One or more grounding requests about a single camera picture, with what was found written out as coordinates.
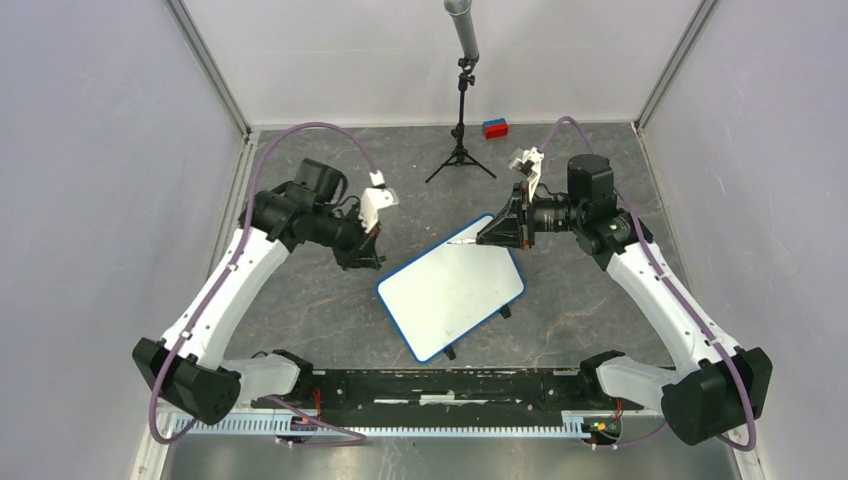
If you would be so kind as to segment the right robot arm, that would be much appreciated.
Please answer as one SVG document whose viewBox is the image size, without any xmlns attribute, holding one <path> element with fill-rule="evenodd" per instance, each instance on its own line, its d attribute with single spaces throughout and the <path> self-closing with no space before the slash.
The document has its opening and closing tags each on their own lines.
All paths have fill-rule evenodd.
<svg viewBox="0 0 848 480">
<path fill-rule="evenodd" d="M 572 233 L 636 303 L 674 365 L 655 367 L 616 350 L 595 355 L 580 364 L 580 400 L 602 408 L 615 398 L 657 411 L 687 445 L 717 439 L 739 451 L 753 450 L 773 372 L 766 352 L 743 348 L 696 302 L 649 229 L 629 206 L 618 204 L 607 158 L 572 157 L 566 192 L 539 195 L 543 160 L 535 148 L 514 154 L 508 166 L 524 178 L 474 244 L 528 250 L 541 233 Z"/>
</svg>

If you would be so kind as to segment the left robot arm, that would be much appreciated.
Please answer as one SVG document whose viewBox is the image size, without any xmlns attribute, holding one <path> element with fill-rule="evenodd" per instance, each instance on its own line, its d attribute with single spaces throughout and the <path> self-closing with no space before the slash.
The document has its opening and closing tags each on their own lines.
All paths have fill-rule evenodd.
<svg viewBox="0 0 848 480">
<path fill-rule="evenodd" d="M 379 213 L 399 202 L 382 173 L 342 210 L 345 175 L 305 159 L 295 178 L 256 193 L 239 219 L 225 256 L 197 297 L 157 339 L 142 338 L 132 359 L 164 400 L 206 425 L 223 420 L 234 406 L 278 395 L 290 407 L 306 405 L 314 381 L 305 361 L 284 351 L 242 360 L 224 357 L 236 327 L 257 294 L 301 244 L 329 248 L 344 270 L 379 269 Z"/>
</svg>

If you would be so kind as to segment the silver microphone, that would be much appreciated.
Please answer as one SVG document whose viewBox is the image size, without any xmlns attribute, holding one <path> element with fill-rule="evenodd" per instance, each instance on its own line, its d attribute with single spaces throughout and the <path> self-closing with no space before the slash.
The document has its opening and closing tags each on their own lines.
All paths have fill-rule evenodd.
<svg viewBox="0 0 848 480">
<path fill-rule="evenodd" d="M 475 85 L 474 69 L 480 59 L 479 46 L 471 15 L 472 4 L 473 2 L 471 0 L 443 1 L 443 8 L 452 20 L 462 50 L 462 56 L 457 60 L 457 65 L 460 69 L 457 82 L 457 90 L 459 92 L 458 120 L 450 132 L 455 141 L 450 156 L 425 179 L 425 183 L 431 182 L 442 170 L 449 166 L 476 166 L 491 178 L 497 178 L 497 175 L 493 171 L 469 153 L 464 144 L 466 92 L 470 87 Z"/>
</svg>

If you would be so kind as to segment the blue-framed whiteboard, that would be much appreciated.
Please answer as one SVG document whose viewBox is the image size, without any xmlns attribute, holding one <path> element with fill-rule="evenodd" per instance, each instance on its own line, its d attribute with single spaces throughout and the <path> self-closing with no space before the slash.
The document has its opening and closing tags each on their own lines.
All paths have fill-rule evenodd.
<svg viewBox="0 0 848 480">
<path fill-rule="evenodd" d="M 377 298 L 416 362 L 432 361 L 524 294 L 508 249 L 446 243 L 475 238 L 493 218 L 478 216 L 377 282 Z"/>
</svg>

